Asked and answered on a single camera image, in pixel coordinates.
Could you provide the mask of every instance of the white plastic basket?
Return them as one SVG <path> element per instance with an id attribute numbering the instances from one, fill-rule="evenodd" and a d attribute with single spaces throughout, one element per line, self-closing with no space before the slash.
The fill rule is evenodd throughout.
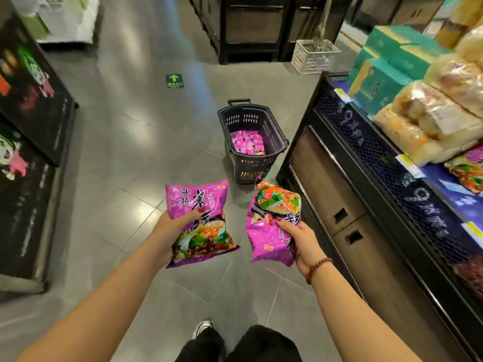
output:
<path id="1" fill-rule="evenodd" d="M 324 39 L 317 48 L 313 48 L 314 41 L 311 39 L 299 39 L 295 43 L 294 54 L 292 55 L 292 66 L 301 74 L 319 74 L 322 71 L 329 71 L 332 67 L 334 56 L 340 49 Z"/>

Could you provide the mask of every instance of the forearm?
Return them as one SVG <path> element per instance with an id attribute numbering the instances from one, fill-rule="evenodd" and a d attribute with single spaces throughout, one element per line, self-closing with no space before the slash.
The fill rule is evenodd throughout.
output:
<path id="1" fill-rule="evenodd" d="M 421 362 L 334 265 L 323 264 L 313 275 L 312 285 L 344 362 Z"/>
<path id="2" fill-rule="evenodd" d="M 156 256 L 156 243 L 142 244 L 101 286 L 23 351 L 17 362 L 109 361 L 160 268 Z"/>

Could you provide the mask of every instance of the person's left hand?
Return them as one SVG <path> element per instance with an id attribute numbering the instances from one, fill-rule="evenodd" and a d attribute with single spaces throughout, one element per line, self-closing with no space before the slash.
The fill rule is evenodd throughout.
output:
<path id="1" fill-rule="evenodd" d="M 176 219 L 171 219 L 166 211 L 161 215 L 153 231 L 146 239 L 146 242 L 151 243 L 159 256 L 160 267 L 164 267 L 171 260 L 172 245 L 178 238 L 181 231 L 189 223 L 199 219 L 205 212 L 200 208 L 196 211 L 190 211 L 183 216 Z"/>

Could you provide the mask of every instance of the store aisle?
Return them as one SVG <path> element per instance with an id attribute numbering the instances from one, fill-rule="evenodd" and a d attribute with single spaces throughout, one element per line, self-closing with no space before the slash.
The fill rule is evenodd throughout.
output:
<path id="1" fill-rule="evenodd" d="M 98 48 L 50 52 L 78 100 L 45 295 L 0 304 L 1 360 L 12 360 L 146 238 L 166 183 L 232 177 L 216 111 L 232 98 L 269 106 L 292 139 L 318 76 L 289 64 L 219 66 L 188 0 L 102 0 Z M 184 89 L 166 75 L 182 74 Z M 269 173 L 274 180 L 283 157 Z M 292 338 L 302 358 L 339 361 L 316 298 L 296 268 L 250 263 L 251 189 L 231 185 L 227 229 L 242 250 L 162 270 L 113 361 L 173 361 L 211 317 L 232 348 L 251 324 Z"/>

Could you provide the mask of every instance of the red beaded bracelet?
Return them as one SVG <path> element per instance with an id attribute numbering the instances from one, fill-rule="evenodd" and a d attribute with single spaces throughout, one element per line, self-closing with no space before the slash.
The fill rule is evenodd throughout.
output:
<path id="1" fill-rule="evenodd" d="M 323 258 L 322 260 L 319 260 L 317 263 L 315 263 L 315 265 L 312 265 L 310 267 L 309 275 L 307 276 L 307 279 L 306 279 L 307 284 L 311 284 L 312 275 L 317 270 L 317 268 L 320 267 L 322 264 L 327 263 L 327 262 L 334 263 L 331 258 Z"/>

